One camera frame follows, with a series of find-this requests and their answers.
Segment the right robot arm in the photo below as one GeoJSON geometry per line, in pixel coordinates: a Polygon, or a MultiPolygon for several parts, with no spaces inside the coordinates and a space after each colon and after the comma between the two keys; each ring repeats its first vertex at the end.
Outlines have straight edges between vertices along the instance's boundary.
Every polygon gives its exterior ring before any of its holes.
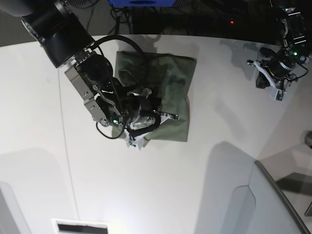
{"type": "Polygon", "coordinates": [[[79,92],[96,127],[116,127],[130,140],[156,130],[178,115],[163,112],[161,99],[147,84],[149,59],[131,39],[110,35],[94,40],[64,0],[3,0],[2,11],[21,19],[56,68],[68,65],[66,76],[79,92]],[[123,85],[113,75],[100,45],[119,40],[132,46],[143,62],[143,75],[123,85]]]}

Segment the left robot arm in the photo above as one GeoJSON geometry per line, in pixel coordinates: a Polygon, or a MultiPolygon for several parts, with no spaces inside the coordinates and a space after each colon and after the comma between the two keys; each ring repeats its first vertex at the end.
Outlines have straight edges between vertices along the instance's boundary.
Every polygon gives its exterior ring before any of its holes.
{"type": "Polygon", "coordinates": [[[258,61],[248,60],[251,66],[258,65],[259,71],[256,87],[265,89],[275,87],[285,91],[287,85],[305,77],[309,70],[306,64],[310,62],[312,48],[309,45],[304,16],[297,0],[271,0],[271,8],[280,24],[280,49],[266,47],[259,49],[265,59],[258,61]]]}

